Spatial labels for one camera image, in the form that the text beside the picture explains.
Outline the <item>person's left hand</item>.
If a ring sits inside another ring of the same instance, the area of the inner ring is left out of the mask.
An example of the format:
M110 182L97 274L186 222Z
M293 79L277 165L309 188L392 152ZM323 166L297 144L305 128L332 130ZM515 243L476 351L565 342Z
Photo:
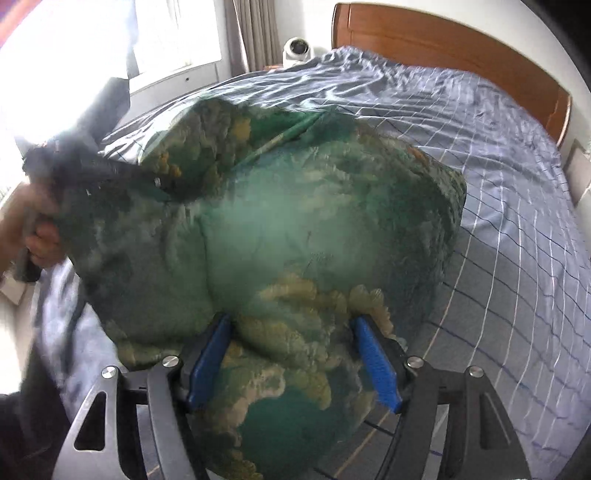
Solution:
M65 259L53 218L58 206L49 189L39 183L19 184L1 209L1 275L10 269L22 249L41 269Z

